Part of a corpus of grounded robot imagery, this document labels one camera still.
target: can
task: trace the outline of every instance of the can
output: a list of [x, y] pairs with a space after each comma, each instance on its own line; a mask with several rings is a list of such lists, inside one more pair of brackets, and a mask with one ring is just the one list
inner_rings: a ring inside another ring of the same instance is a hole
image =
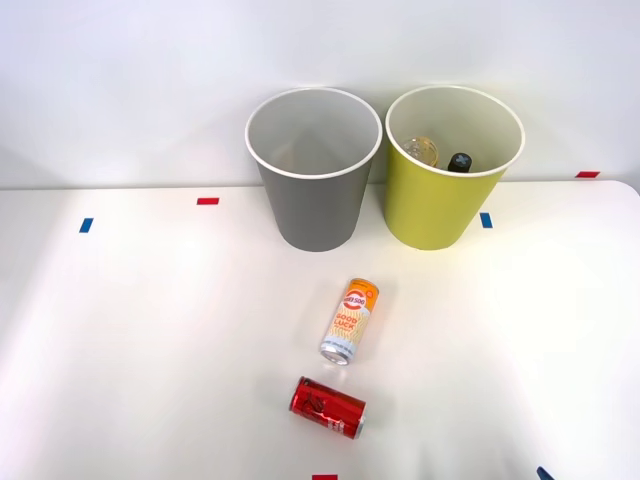
[[320, 353], [338, 365], [353, 359], [369, 317], [378, 300], [378, 287], [368, 280], [354, 278], [336, 310], [320, 344]]
[[289, 410], [338, 432], [356, 439], [362, 432], [367, 404], [332, 388], [300, 377]]

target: white wall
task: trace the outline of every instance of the white wall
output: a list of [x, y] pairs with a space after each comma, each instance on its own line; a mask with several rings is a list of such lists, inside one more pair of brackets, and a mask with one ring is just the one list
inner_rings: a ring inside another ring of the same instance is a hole
[[383, 114], [452, 82], [520, 114], [510, 178], [640, 188], [638, 18], [632, 0], [0, 0], [0, 187], [259, 183], [243, 129], [267, 96], [338, 86]]

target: coca-cola can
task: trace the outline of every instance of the coca-cola can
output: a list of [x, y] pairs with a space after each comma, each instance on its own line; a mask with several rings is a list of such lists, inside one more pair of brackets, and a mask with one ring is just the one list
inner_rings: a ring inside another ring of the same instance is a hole
[[300, 377], [289, 410], [345, 437], [358, 438], [365, 421], [366, 403]]

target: tape marker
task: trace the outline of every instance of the tape marker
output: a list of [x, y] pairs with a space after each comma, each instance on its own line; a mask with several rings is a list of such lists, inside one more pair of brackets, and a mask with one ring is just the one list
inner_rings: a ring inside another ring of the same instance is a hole
[[480, 221], [482, 222], [482, 228], [493, 228], [493, 223], [491, 223], [491, 215], [489, 215], [488, 213], [481, 213]]
[[80, 233], [89, 233], [91, 225], [93, 224], [93, 218], [85, 218], [80, 226]]
[[578, 175], [576, 175], [576, 178], [596, 178], [598, 175], [600, 175], [600, 172], [582, 171], [582, 172], [578, 172]]
[[217, 197], [198, 199], [198, 205], [217, 205], [218, 203], [220, 203], [220, 199]]

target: orange can label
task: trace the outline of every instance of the orange can label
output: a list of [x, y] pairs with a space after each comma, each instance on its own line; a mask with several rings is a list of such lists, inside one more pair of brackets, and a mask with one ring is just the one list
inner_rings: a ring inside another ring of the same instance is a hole
[[336, 354], [336, 358], [345, 360], [344, 364], [349, 363], [355, 355], [377, 300], [378, 288], [373, 283], [361, 278], [351, 280], [320, 346], [320, 351], [327, 358], [336, 361], [333, 355]]

